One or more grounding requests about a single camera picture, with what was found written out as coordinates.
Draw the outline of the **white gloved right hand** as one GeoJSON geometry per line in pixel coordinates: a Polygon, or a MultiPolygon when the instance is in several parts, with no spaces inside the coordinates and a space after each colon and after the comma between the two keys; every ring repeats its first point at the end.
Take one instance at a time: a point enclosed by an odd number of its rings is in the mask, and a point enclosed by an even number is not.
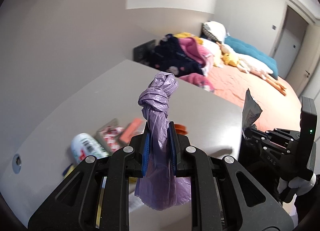
{"type": "Polygon", "coordinates": [[[304,195],[308,193],[316,184],[316,175],[313,174],[310,181],[304,180],[300,177],[295,177],[291,181],[287,182],[282,178],[279,179],[279,184],[277,187],[278,193],[282,193],[287,187],[291,189],[296,189],[295,194],[297,196],[304,195]]]}

